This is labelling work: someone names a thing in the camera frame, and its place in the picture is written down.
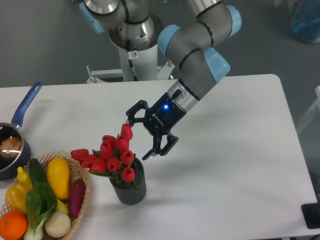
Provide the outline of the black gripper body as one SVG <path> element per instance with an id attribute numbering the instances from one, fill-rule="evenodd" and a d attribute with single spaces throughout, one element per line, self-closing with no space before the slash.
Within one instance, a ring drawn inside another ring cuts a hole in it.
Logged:
<path id="1" fill-rule="evenodd" d="M 152 136 L 167 135 L 187 112 L 166 92 L 145 111 L 143 126 Z"/>

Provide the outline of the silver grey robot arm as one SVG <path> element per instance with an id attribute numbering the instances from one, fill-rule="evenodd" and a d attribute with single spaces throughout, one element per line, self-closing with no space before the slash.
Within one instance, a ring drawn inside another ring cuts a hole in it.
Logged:
<path id="1" fill-rule="evenodd" d="M 142 123 L 153 137 L 148 156 L 164 156 L 177 143 L 178 123 L 230 71 L 215 46 L 239 31 L 239 11 L 220 0 L 189 1 L 196 22 L 187 28 L 163 26 L 147 0 L 84 0 L 79 9 L 96 33 L 107 32 L 118 48 L 126 82 L 155 80 L 158 53 L 181 77 L 153 105 L 139 101 L 127 111 L 128 123 Z"/>

